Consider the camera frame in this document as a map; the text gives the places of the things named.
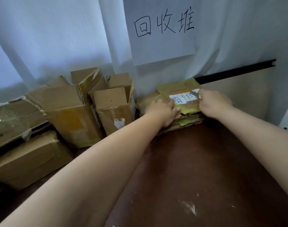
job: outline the person's right arm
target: person's right arm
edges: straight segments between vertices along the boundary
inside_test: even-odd
[[[288,131],[234,108],[217,91],[199,91],[200,110],[226,126],[288,194]]]

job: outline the white fabric backdrop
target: white fabric backdrop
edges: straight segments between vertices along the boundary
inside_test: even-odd
[[[134,73],[142,95],[161,83],[275,59],[288,49],[288,0],[203,0],[196,49],[135,67],[123,0],[0,0],[0,102],[94,66],[105,76]]]

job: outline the white paper with drawing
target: white paper with drawing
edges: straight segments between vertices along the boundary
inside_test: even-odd
[[[195,53],[201,0],[123,0],[134,65]]]

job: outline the person's left hand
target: person's left hand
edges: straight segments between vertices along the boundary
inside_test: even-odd
[[[173,108],[175,101],[172,99],[169,103],[164,103],[162,99],[157,102],[152,101],[151,104],[146,107],[145,114],[152,114],[158,116],[162,121],[162,127],[169,126],[175,118],[180,108]]]

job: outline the person's left arm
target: person's left arm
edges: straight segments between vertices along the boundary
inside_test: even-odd
[[[56,173],[0,226],[103,226],[143,152],[177,113],[159,100]]]

